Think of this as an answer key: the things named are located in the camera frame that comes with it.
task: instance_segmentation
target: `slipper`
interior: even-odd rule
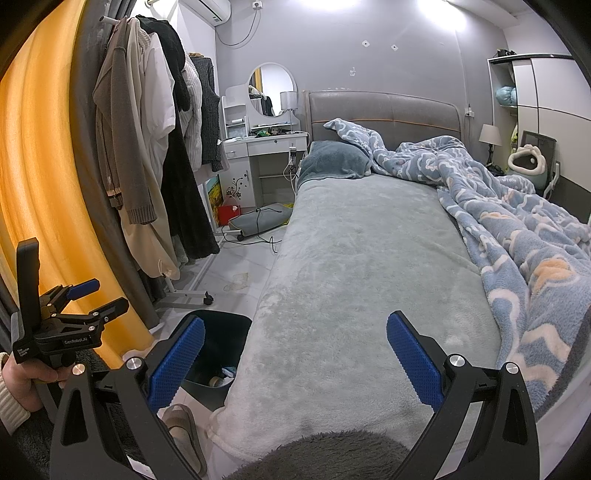
[[[191,409],[182,404],[172,405],[162,415],[162,421],[185,459],[199,476],[205,475],[207,473],[207,462],[199,445],[197,427]]]

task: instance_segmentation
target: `blue pillow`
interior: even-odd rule
[[[355,145],[332,140],[312,143],[301,162],[297,188],[309,180],[360,179],[371,175],[369,157]]]

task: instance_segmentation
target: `gray wall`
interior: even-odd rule
[[[477,160],[487,158],[488,148],[479,144],[478,136],[482,124],[492,122],[486,59],[497,48],[506,48],[499,28],[464,12],[466,27],[456,37],[453,30],[427,18],[418,0],[345,0],[343,3],[353,6],[338,11],[310,7],[319,2],[322,0],[264,0],[248,43],[227,47],[217,39],[221,94],[229,86],[246,83],[252,71],[267,61],[284,65],[300,92],[350,89],[403,93],[453,103],[462,113],[466,83],[476,112],[476,118],[470,120],[470,151]],[[232,0],[232,16],[217,28],[219,37],[229,44],[240,41],[252,19],[252,0]],[[363,40],[371,45],[364,47]],[[391,48],[393,44],[398,51]],[[353,68],[355,76],[350,75]]]

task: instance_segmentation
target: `bedside lamp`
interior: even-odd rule
[[[290,128],[293,132],[293,121],[291,120],[291,115],[293,114],[294,110],[297,110],[297,92],[281,92],[281,110],[284,112],[289,111],[290,113]]]
[[[499,147],[503,146],[501,132],[499,132],[498,127],[495,127],[494,125],[484,124],[482,125],[482,132],[480,133],[480,141],[482,143],[488,143],[488,163],[486,165],[491,165],[492,153],[495,149],[495,145]]]

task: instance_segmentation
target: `ceiling light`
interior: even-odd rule
[[[418,0],[421,12],[433,23],[450,31],[466,28],[464,13],[445,0]]]

